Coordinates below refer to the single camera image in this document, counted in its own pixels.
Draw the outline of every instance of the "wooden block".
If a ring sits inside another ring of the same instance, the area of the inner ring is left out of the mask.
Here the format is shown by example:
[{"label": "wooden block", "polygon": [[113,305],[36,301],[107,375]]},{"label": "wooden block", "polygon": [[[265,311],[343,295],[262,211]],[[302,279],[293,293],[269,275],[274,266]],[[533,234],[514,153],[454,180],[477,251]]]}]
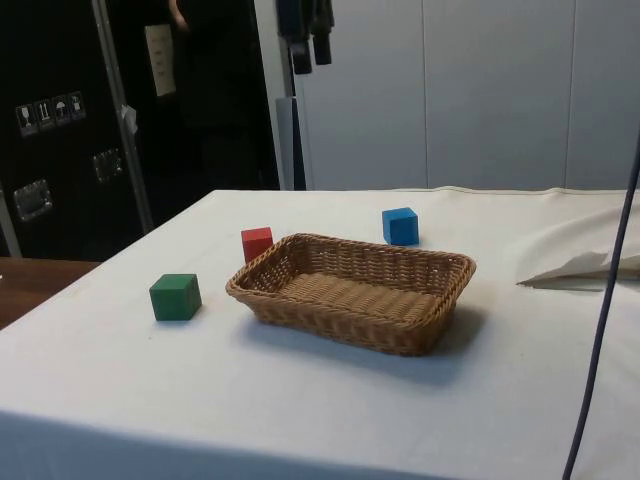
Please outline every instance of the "wooden block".
[{"label": "wooden block", "polygon": [[409,246],[420,243],[418,215],[410,208],[382,212],[384,239],[389,245]]},{"label": "wooden block", "polygon": [[271,228],[257,228],[242,232],[242,247],[244,248],[244,260],[246,263],[266,252],[273,245]]},{"label": "wooden block", "polygon": [[149,290],[156,320],[191,320],[202,306],[198,277],[193,274],[168,274]]}]

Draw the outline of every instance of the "red cube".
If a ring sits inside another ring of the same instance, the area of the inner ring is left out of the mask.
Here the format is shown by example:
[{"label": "red cube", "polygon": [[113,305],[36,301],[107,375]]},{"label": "red cube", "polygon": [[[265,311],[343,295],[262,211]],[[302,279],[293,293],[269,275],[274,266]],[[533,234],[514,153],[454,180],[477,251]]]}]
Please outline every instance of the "red cube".
[{"label": "red cube", "polygon": [[242,232],[244,260],[247,263],[262,255],[271,245],[273,245],[273,235],[269,227]]}]

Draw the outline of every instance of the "wicker basket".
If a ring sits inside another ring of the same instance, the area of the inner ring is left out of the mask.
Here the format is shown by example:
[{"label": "wicker basket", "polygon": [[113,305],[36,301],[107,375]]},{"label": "wicker basket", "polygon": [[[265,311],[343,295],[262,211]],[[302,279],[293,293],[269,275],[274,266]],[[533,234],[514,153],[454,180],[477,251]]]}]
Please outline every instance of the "wicker basket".
[{"label": "wicker basket", "polygon": [[227,293],[264,323],[423,355],[474,271],[464,255],[298,234],[246,265]]}]

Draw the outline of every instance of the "black cable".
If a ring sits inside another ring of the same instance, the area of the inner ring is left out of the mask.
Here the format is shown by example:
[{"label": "black cable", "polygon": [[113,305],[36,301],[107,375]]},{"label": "black cable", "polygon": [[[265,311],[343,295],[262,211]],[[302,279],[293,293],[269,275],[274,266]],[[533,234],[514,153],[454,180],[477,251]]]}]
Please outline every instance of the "black cable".
[{"label": "black cable", "polygon": [[585,388],[584,398],[582,399],[582,409],[580,410],[578,425],[576,426],[576,432],[573,436],[573,443],[571,444],[571,451],[569,452],[569,458],[567,459],[567,464],[564,467],[564,474],[562,475],[562,480],[571,479],[571,472],[573,472],[573,466],[576,463],[578,450],[580,449],[580,442],[582,441],[582,434],[584,433],[584,427],[587,423],[587,416],[589,415],[589,407],[591,406],[591,397],[593,397],[593,387],[596,383],[596,373],[598,372],[598,361],[600,360],[600,350],[602,349],[602,338],[604,337],[604,329],[607,326],[607,318],[609,317],[609,308],[611,307],[611,298],[613,297],[613,289],[615,288],[616,280],[618,278],[618,267],[620,266],[620,255],[622,253],[622,244],[624,243],[624,236],[627,233],[627,224],[629,223],[629,215],[631,214],[631,205],[633,203],[633,196],[636,192],[636,186],[638,185],[639,173],[640,173],[640,133],[638,134],[636,156],[633,162],[633,167],[631,168],[631,177],[629,178],[627,195],[624,200],[622,215],[620,216],[620,225],[618,227],[618,235],[616,236],[616,243],[615,243],[615,247],[613,248],[613,254],[611,256],[611,268],[609,269],[609,277],[607,279],[607,288],[604,293],[604,300],[602,301],[602,308],[600,310],[600,319],[598,320],[598,327],[596,328],[596,338],[593,342],[593,351],[591,352],[591,363],[589,365],[589,375],[587,376],[587,386]]}]

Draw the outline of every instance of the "white label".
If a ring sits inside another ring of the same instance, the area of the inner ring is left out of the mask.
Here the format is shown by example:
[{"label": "white label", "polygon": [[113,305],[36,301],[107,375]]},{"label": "white label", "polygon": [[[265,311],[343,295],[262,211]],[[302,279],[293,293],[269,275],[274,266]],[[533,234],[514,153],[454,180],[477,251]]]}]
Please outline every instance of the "white label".
[{"label": "white label", "polygon": [[156,95],[162,97],[176,91],[173,78],[173,40],[171,27],[167,25],[153,25],[144,28],[147,36],[147,48],[153,81],[156,85]]}]

